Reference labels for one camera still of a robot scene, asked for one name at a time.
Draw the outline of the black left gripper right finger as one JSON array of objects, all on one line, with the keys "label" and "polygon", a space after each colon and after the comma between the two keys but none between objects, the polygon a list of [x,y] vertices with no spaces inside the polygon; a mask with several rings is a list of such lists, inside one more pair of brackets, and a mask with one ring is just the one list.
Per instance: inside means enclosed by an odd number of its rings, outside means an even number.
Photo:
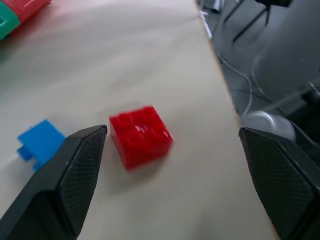
[{"label": "black left gripper right finger", "polygon": [[320,238],[320,153],[273,133],[239,130],[257,195],[282,240]]}]

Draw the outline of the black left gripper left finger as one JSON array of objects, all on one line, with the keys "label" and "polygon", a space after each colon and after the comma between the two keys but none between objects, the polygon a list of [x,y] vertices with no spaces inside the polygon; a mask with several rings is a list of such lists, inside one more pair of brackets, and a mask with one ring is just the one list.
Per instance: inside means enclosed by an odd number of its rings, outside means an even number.
[{"label": "black left gripper left finger", "polygon": [[96,189],[106,125],[68,136],[0,220],[2,240],[76,240]]}]

